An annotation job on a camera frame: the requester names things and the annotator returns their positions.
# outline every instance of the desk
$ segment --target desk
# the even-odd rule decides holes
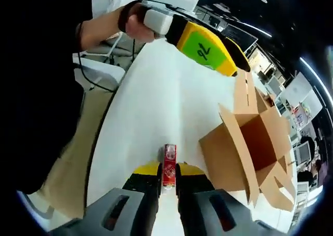
[[[258,77],[254,82],[266,92]],[[146,45],[106,114],[91,165],[87,204],[121,188],[136,167],[157,160],[159,147],[166,143],[177,144],[178,162],[207,174],[198,140],[221,123],[218,103],[233,109],[234,84],[235,78],[195,63],[163,40]],[[245,191],[232,195],[246,205]],[[152,235],[182,235],[175,191],[162,194],[159,204]],[[253,220],[288,231],[293,212],[271,207],[262,194],[256,208],[249,208]]]

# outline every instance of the ceiling light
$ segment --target ceiling light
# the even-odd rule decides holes
[[[303,62],[309,69],[310,71],[312,72],[312,74],[317,78],[317,80],[319,81],[319,83],[322,85],[329,101],[331,102],[331,105],[333,107],[333,99],[332,99],[332,96],[330,95],[328,89],[326,88],[326,86],[324,85],[323,81],[321,80],[321,78],[319,78],[319,76],[316,74],[316,72],[313,70],[313,68],[301,57],[300,58],[301,62]]]
[[[268,1],[267,0],[261,0],[263,3],[268,3]]]
[[[268,37],[272,37],[271,34],[265,32],[265,31],[263,31],[263,30],[261,30],[261,29],[258,29],[258,28],[254,27],[254,26],[252,26],[252,25],[249,25],[249,24],[244,23],[244,22],[241,22],[241,21],[238,21],[238,22],[239,22],[239,23],[242,23],[242,24],[244,24],[244,25],[246,25],[246,26],[248,26],[248,27],[250,27],[250,28],[253,28],[253,29],[255,29],[255,30],[258,30],[259,32],[262,32],[263,34],[267,35]]]

